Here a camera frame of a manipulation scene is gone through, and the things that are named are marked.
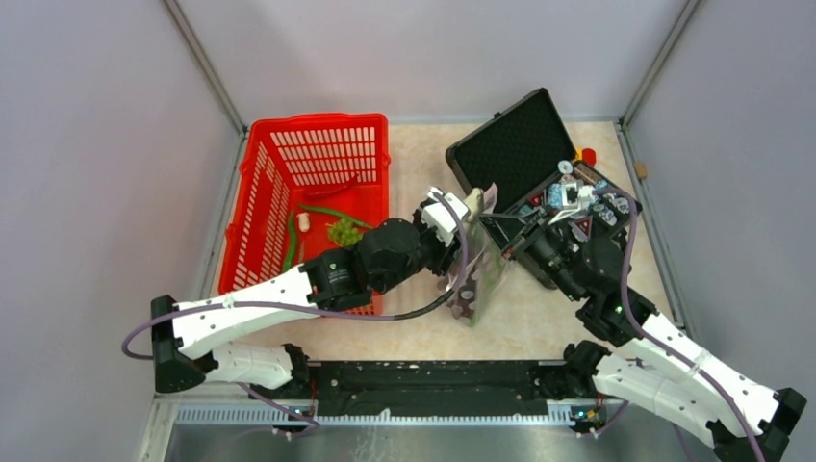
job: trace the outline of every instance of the gray wall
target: gray wall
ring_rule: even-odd
[[[192,295],[237,136],[156,0],[6,1],[0,50],[0,459],[130,460],[119,342]]]
[[[547,87],[619,116],[684,0],[182,0],[245,121],[342,111],[477,120]]]
[[[816,399],[816,3],[705,2],[631,136],[698,340]],[[785,460],[812,460],[814,407]]]

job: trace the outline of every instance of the green beans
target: green beans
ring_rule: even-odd
[[[297,229],[294,228],[294,211],[289,212],[286,227],[289,230],[289,250],[287,250],[286,257],[283,259],[283,272],[292,267],[294,252],[297,250]]]

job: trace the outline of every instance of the black box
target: black box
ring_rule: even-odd
[[[533,218],[525,218],[525,208],[537,203],[546,205],[545,192],[562,180],[558,169],[561,161],[575,158],[575,147],[546,89],[538,89],[510,108],[496,113],[494,118],[473,133],[456,142],[446,151],[446,161],[462,189],[487,190],[498,187],[494,212],[480,218],[486,231],[508,258],[519,262],[549,288],[554,284],[543,270],[525,254],[510,254],[513,247],[526,247],[527,236],[535,229]],[[591,166],[573,163],[574,179],[595,186],[604,181],[610,188],[617,186]],[[562,234],[574,234],[574,245],[581,246],[590,236],[608,236],[625,244],[625,227],[629,223],[628,205],[616,196],[598,198],[586,216],[568,219],[558,224]],[[583,235],[575,226],[589,217],[589,233]]]

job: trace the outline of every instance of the open case lid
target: open case lid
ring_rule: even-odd
[[[498,187],[496,213],[522,200],[575,157],[547,89],[538,89],[454,143],[445,158],[465,193]]]

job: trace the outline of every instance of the plastic bag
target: plastic bag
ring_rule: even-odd
[[[496,185],[484,192],[482,213],[493,212],[497,194]],[[454,318],[473,327],[490,306],[494,291],[504,280],[508,262],[502,258],[500,249],[478,220],[468,229],[468,252],[467,279],[446,305]],[[458,265],[453,265],[447,277],[446,291],[450,290],[458,277],[458,269]]]

